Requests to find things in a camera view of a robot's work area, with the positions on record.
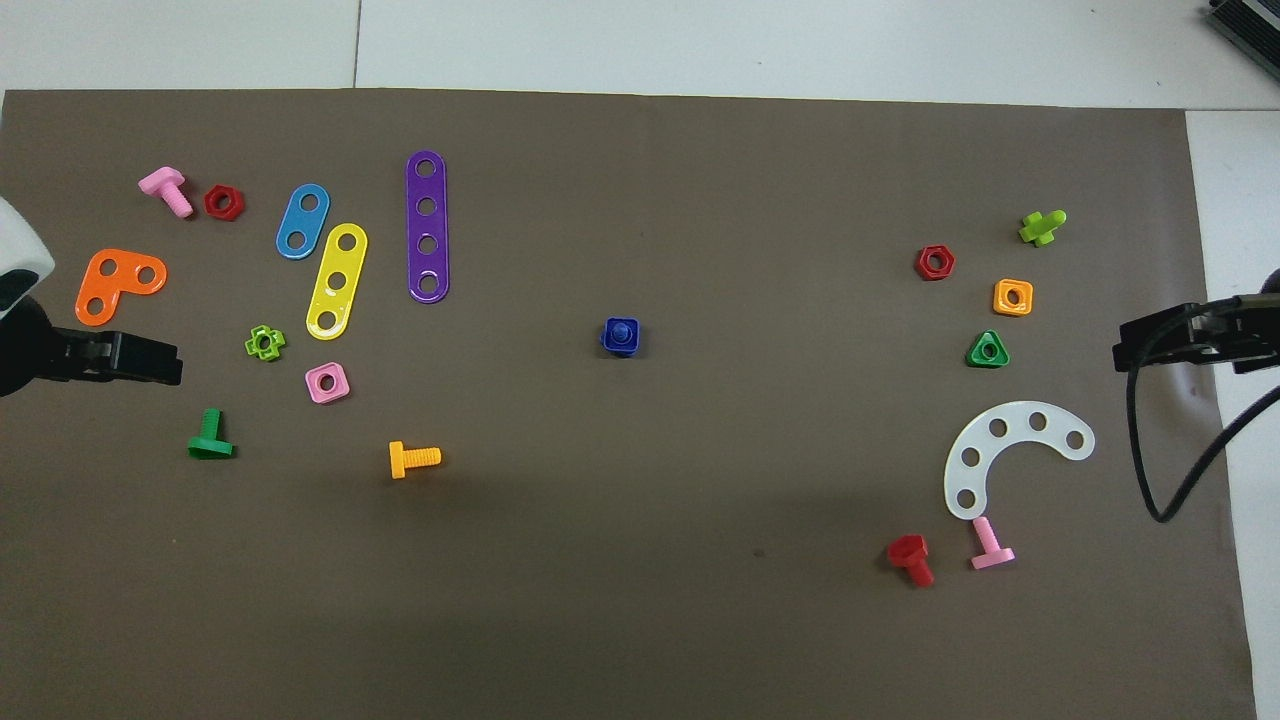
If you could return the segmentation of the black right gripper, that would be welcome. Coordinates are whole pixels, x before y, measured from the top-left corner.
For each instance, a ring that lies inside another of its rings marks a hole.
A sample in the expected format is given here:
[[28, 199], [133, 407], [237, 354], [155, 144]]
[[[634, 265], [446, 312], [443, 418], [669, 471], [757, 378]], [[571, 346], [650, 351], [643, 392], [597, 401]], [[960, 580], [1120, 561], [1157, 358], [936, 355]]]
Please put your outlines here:
[[1277, 295], [1235, 295], [1213, 301], [1203, 315], [1208, 338], [1202, 351], [1192, 328], [1198, 307], [1175, 305], [1123, 323], [1114, 346], [1114, 370], [1193, 363], [1199, 355], [1207, 364], [1231, 364], [1235, 374], [1277, 366]]

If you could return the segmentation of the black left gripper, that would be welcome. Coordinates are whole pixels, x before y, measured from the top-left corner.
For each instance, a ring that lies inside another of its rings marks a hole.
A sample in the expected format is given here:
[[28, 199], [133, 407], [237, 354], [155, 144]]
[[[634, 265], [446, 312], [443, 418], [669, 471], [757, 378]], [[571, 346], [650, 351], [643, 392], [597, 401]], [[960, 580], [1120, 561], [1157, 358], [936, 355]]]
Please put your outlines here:
[[184, 363], [178, 347], [137, 334], [54, 327], [40, 341], [40, 378], [105, 383], [115, 378], [179, 386]]

